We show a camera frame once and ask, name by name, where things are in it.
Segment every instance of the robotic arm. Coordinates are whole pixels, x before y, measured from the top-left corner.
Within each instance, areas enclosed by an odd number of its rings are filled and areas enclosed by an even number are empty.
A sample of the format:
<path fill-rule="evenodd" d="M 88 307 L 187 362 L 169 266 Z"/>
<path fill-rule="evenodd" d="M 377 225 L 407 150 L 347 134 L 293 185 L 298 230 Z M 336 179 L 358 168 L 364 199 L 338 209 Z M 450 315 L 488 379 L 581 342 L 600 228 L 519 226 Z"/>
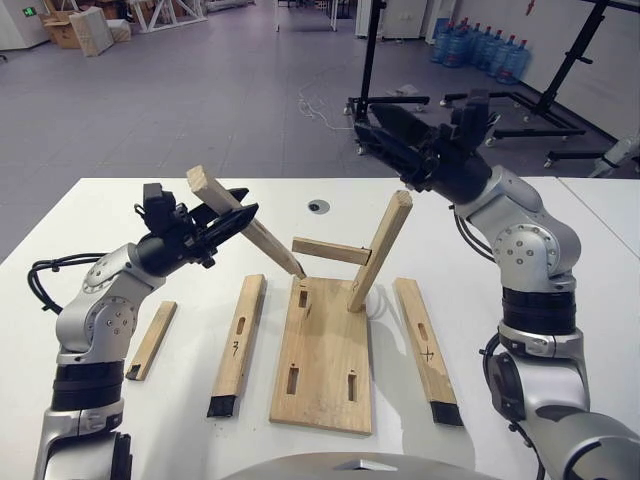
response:
<path fill-rule="evenodd" d="M 459 229 L 471 235 L 469 221 L 488 240 L 474 248 L 500 268 L 504 316 L 481 353 L 493 406 L 510 429 L 553 479 L 637 478 L 640 437 L 590 412 L 571 273 L 580 241 L 549 215 L 533 187 L 477 153 L 496 119 L 488 103 L 487 92 L 472 91 L 465 108 L 454 110 L 453 127 L 439 128 L 398 106 L 372 105 L 379 126 L 355 129 L 407 186 L 435 190 L 453 203 Z M 505 351 L 493 355 L 499 344 Z"/>
<path fill-rule="evenodd" d="M 230 190 L 238 201 L 247 192 Z M 122 422 L 124 358 L 140 304 L 186 263 L 213 266 L 216 247 L 242 231 L 258 209 L 254 204 L 218 216 L 202 204 L 188 211 L 158 183 L 144 186 L 143 205 L 136 212 L 150 233 L 100 258 L 58 316 L 58 368 L 35 480 L 130 478 L 131 439 L 114 429 Z"/>

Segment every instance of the cardboard box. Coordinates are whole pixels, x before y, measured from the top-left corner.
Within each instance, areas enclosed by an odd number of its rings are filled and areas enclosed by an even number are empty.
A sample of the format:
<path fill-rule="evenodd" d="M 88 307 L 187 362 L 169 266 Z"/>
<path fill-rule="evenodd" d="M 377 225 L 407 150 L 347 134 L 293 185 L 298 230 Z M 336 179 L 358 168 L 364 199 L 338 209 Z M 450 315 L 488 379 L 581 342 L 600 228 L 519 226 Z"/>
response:
<path fill-rule="evenodd" d="M 120 43 L 131 40 L 131 27 L 126 20 L 107 20 L 107 26 L 111 30 L 114 42 Z"/>
<path fill-rule="evenodd" d="M 91 7 L 69 16 L 85 57 L 97 57 L 113 45 L 113 35 L 101 8 Z"/>
<path fill-rule="evenodd" d="M 51 41 L 60 48 L 80 48 L 80 42 L 69 17 L 77 12 L 53 12 L 39 15 L 42 26 L 49 33 Z"/>

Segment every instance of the white table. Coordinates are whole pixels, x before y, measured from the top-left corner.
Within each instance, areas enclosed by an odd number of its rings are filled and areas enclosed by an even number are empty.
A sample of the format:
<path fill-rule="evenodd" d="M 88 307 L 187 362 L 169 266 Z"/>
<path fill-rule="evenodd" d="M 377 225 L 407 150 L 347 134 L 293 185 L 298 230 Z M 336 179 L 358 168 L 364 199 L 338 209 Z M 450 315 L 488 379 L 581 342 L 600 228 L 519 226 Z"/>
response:
<path fill-rule="evenodd" d="M 40 305 L 25 281 L 36 259 L 76 252 L 110 251 L 145 233 L 132 206 L 148 179 L 84 179 L 0 266 L 3 358 L 0 369 L 0 477 L 28 478 L 42 412 L 49 405 L 57 342 L 55 316 Z M 638 259 L 565 186 L 552 178 L 531 183 L 549 210 L 582 239 L 575 268 L 578 323 L 586 336 L 592 406 L 640 431 L 638 355 Z M 182 179 L 162 179 L 179 201 L 197 201 Z M 258 218 L 285 244 L 294 235 L 368 245 L 393 191 L 395 179 L 223 180 L 247 186 L 245 203 L 260 203 Z M 268 421 L 291 278 L 238 236 L 220 248 L 211 270 L 187 266 L 150 296 L 127 364 L 161 300 L 178 311 L 145 382 L 125 381 L 125 419 L 133 436 L 134 478 L 213 479 L 243 467 L 295 453 L 385 451 L 422 455 L 500 478 L 533 478 L 536 463 L 493 410 L 478 348 L 501 317 L 495 266 L 458 236 L 447 202 L 436 194 L 414 196 L 414 209 L 367 299 L 373 357 L 374 434 L 370 437 Z M 331 203 L 323 216 L 307 202 Z M 300 256 L 314 276 L 353 278 L 356 266 Z M 43 275 L 52 297 L 64 303 L 79 288 L 84 268 Z M 205 419 L 211 387 L 245 275 L 268 280 L 246 392 L 239 415 Z M 391 283 L 418 280 L 446 358 L 466 429 L 434 425 L 398 314 Z M 470 318 L 468 312 L 476 312 Z"/>
<path fill-rule="evenodd" d="M 640 181 L 558 179 L 640 258 Z"/>

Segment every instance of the wooden stick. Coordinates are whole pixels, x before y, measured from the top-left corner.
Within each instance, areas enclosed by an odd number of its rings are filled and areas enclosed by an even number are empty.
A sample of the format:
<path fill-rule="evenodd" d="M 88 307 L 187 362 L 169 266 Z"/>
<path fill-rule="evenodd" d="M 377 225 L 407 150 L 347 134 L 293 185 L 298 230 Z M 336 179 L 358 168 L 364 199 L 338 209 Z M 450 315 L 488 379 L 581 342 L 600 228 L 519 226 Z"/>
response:
<path fill-rule="evenodd" d="M 202 165 L 189 170 L 187 180 L 191 191 L 219 215 L 241 206 L 220 182 L 207 175 Z M 258 220 L 254 218 L 242 234 L 288 273 L 300 279 L 306 277 L 293 254 Z"/>
<path fill-rule="evenodd" d="M 300 237 L 293 237 L 291 251 L 358 265 L 366 265 L 371 255 L 371 250 L 368 248 L 356 248 Z"/>
<path fill-rule="evenodd" d="M 456 396 L 451 388 L 447 367 L 418 283 L 408 278 L 396 278 L 394 287 L 411 339 L 422 388 L 431 404 L 433 420 L 437 423 L 462 426 Z"/>
<path fill-rule="evenodd" d="M 264 275 L 245 277 L 213 386 L 207 417 L 233 415 L 236 397 L 242 393 L 242 380 L 258 328 L 264 288 Z"/>
<path fill-rule="evenodd" d="M 153 359 L 158 353 L 160 343 L 169 328 L 173 314 L 176 312 L 176 302 L 162 302 L 156 311 L 151 324 L 144 334 L 142 343 L 138 347 L 135 357 L 131 361 L 126 377 L 129 380 L 144 380 L 151 368 Z"/>
<path fill-rule="evenodd" d="M 350 312 L 357 312 L 362 308 L 364 299 L 412 207 L 411 195 L 406 190 L 399 190 L 391 197 L 387 211 L 371 242 L 371 257 L 366 265 L 360 267 L 353 281 L 353 291 L 347 304 L 347 310 Z"/>

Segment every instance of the white wall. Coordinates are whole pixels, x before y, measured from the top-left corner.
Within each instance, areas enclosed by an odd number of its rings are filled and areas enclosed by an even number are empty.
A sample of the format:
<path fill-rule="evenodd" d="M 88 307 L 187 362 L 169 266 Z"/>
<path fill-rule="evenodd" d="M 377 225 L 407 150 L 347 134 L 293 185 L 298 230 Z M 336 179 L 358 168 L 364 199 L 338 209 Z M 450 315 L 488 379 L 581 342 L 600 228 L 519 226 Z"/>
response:
<path fill-rule="evenodd" d="M 456 18 L 503 29 L 527 39 L 532 59 L 523 81 L 544 91 L 587 19 L 592 3 L 579 0 L 538 0 L 526 16 L 528 2 L 461 0 Z M 614 137 L 640 128 L 640 15 L 615 8 L 605 10 L 585 56 L 592 65 L 576 62 L 560 87 L 556 101 Z"/>

